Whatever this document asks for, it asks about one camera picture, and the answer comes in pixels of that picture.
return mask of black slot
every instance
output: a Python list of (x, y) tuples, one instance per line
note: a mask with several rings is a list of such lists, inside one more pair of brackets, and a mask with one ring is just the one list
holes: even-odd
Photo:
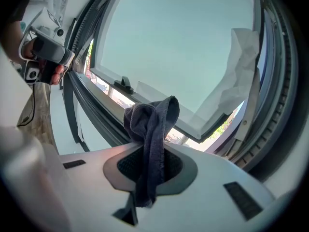
[(131, 192), (125, 208), (117, 210), (113, 214), (113, 216), (122, 220), (123, 222), (136, 226), (138, 224), (138, 219), (137, 219), (137, 214), (136, 214), (136, 208), (135, 208), (136, 204), (135, 203), (136, 202), (135, 202), (134, 193)]
[(63, 166), (65, 169), (68, 169), (68, 168), (74, 168), (74, 167), (77, 167), (83, 164), (86, 164), (84, 160), (75, 160), (75, 161), (65, 162)]
[(223, 186), (247, 221), (263, 210), (237, 182), (227, 183)]

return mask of finger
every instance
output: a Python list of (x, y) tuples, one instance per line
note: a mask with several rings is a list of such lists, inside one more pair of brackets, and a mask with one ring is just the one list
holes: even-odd
[(63, 73), (64, 71), (64, 66), (63, 65), (58, 65), (55, 69), (55, 72), (58, 73), (58, 74), (61, 74)]
[(57, 85), (60, 81), (60, 75), (59, 74), (54, 74), (52, 76), (52, 84), (53, 85)]
[(34, 40), (29, 41), (24, 47), (24, 55), (27, 58), (32, 58), (32, 49), (33, 49)]

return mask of cable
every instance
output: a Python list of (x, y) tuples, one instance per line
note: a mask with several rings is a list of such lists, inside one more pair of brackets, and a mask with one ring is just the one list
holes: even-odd
[(24, 123), (25, 122), (25, 120), (27, 120), (28, 118), (29, 118), (29, 116), (28, 117), (26, 117), (24, 120), (23, 120), (23, 122), (21, 122), (17, 127), (21, 127), (21, 126), (26, 126), (26, 125), (28, 125), (32, 120), (33, 120), (33, 118), (34, 118), (34, 112), (35, 112), (35, 93), (34, 93), (34, 84), (32, 84), (32, 92), (33, 92), (33, 103), (32, 103), (32, 109), (31, 109), (31, 112), (33, 111), (33, 113), (32, 113), (32, 118), (31, 118), (31, 120), (29, 120), (26, 124), (22, 124), (22, 123)]

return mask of window handle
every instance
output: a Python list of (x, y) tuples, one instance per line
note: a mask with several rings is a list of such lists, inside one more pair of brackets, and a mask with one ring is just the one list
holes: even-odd
[(131, 88), (129, 78), (126, 76), (123, 76), (121, 81), (116, 80), (114, 85), (127, 94), (133, 94), (133, 88)]

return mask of black vent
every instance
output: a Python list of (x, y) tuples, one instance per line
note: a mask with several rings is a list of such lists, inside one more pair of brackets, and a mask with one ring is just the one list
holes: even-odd
[(75, 161), (66, 162), (63, 164), (63, 166), (65, 169), (68, 169), (68, 168), (74, 168), (74, 167), (77, 167), (83, 164), (86, 164), (84, 160), (75, 160)]
[(237, 182), (227, 183), (223, 186), (246, 220), (250, 220), (263, 210)]
[[(183, 162), (178, 156), (164, 150), (164, 167), (165, 181), (168, 181), (180, 173)], [(121, 159), (117, 164), (117, 168), (124, 176), (136, 183), (142, 173), (143, 148)]]
[(143, 168), (143, 148), (121, 159), (117, 163), (117, 168), (124, 176), (137, 182)]

